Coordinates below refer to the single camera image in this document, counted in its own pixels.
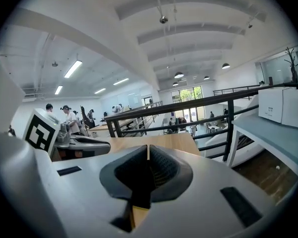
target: desk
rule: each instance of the desk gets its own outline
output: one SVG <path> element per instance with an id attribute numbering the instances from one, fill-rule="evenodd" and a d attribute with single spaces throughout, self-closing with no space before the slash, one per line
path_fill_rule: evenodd
<path id="1" fill-rule="evenodd" d="M 212 126 L 209 126 L 209 129 L 216 129 L 216 130 L 218 130 L 220 127 L 217 127 L 217 126 L 215 126 L 215 125 L 212 125 Z"/>
<path id="2" fill-rule="evenodd" d="M 170 149 L 177 149 L 199 156 L 201 155 L 193 138 L 188 133 L 151 137 L 98 137 L 97 140 L 110 143 L 111 148 L 109 153 L 114 153 L 133 146 L 151 144 Z"/>
<path id="3" fill-rule="evenodd" d="M 125 126 L 125 125 L 131 123 L 134 119 L 135 119 L 135 118 L 133 118 L 133 119 L 127 119 L 127 120 L 121 120 L 121 121 L 119 121 L 119 126 L 120 126 L 120 127 L 123 127 L 123 126 Z M 97 132 L 97 131 L 101 131 L 101 130 L 108 130 L 108 126 L 107 126 L 107 124 L 104 124 L 104 125 L 100 125 L 100 126 L 91 128 L 91 129 L 89 129 L 88 131 L 90 131 L 90 132 Z"/>

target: fluorescent light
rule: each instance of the fluorescent light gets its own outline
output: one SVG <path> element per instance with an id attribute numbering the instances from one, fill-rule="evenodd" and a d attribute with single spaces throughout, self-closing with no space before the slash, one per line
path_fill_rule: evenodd
<path id="1" fill-rule="evenodd" d="M 106 88 L 100 89 L 100 90 L 98 90 L 97 92 L 95 92 L 95 94 L 98 94 L 98 93 L 100 93 L 100 92 L 102 92 L 102 91 L 105 91 L 105 90 L 106 90 Z"/>
<path id="2" fill-rule="evenodd" d="M 82 61 L 77 60 L 65 74 L 64 78 L 69 78 L 81 64 Z"/>
<path id="3" fill-rule="evenodd" d="M 114 83 L 114 85 L 118 85 L 118 84 L 120 84 L 120 83 L 122 83 L 122 82 L 125 82 L 125 81 L 127 81 L 127 80 L 129 80 L 129 78 L 125 78 L 125 79 L 123 79 L 123 80 L 120 80 L 120 81 Z"/>
<path id="4" fill-rule="evenodd" d="M 62 89 L 63 85 L 59 85 L 58 88 L 55 91 L 55 94 L 59 94 L 61 89 Z"/>

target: white ceiling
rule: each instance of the white ceiling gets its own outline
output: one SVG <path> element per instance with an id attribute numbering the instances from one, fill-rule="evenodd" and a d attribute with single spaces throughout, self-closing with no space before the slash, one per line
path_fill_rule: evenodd
<path id="1" fill-rule="evenodd" d="M 59 36 L 14 25 L 5 27 L 2 36 L 0 62 L 26 94 L 51 98 L 57 86 L 63 85 L 58 97 L 94 97 L 101 88 L 108 93 L 125 84 L 114 86 L 117 80 L 138 80 L 115 62 Z M 76 60 L 82 65 L 64 78 Z"/>
<path id="2" fill-rule="evenodd" d="M 271 30 L 265 22 L 278 10 L 272 0 L 160 0 L 169 19 L 161 24 L 158 0 L 97 1 L 115 8 L 125 31 L 147 55 L 161 88 L 177 71 L 203 81 L 204 76 L 222 73 L 224 62 L 232 67 L 247 62 L 249 56 L 239 57 L 240 51 L 252 53 L 252 59 L 266 53 L 264 43 L 259 48 L 252 42 L 263 42 L 258 34 Z"/>
<path id="3" fill-rule="evenodd" d="M 3 30 L 0 59 L 29 93 L 50 97 L 63 85 L 60 97 L 80 97 L 108 93 L 126 77 L 153 87 L 158 79 L 161 89 L 178 71 L 196 76 L 194 83 L 212 80 L 224 62 L 234 68 L 298 40 L 273 0 L 160 3 L 167 24 L 159 22 L 158 0 L 26 0 Z M 76 58 L 82 66 L 64 79 Z"/>

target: cardboard box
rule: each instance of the cardboard box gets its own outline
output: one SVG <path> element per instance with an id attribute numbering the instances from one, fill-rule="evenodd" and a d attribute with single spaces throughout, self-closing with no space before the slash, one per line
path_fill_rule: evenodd
<path id="1" fill-rule="evenodd" d="M 258 91 L 260 117 L 298 127 L 298 90 L 276 87 Z"/>

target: glass door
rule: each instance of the glass door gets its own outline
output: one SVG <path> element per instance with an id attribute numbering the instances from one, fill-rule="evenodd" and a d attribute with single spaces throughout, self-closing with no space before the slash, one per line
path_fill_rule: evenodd
<path id="1" fill-rule="evenodd" d="M 190 121 L 197 121 L 198 117 L 197 117 L 197 109 L 196 108 L 191 108 L 190 109 Z"/>
<path id="2" fill-rule="evenodd" d="M 183 110 L 184 118 L 187 120 L 187 122 L 190 122 L 190 111 L 188 109 Z"/>

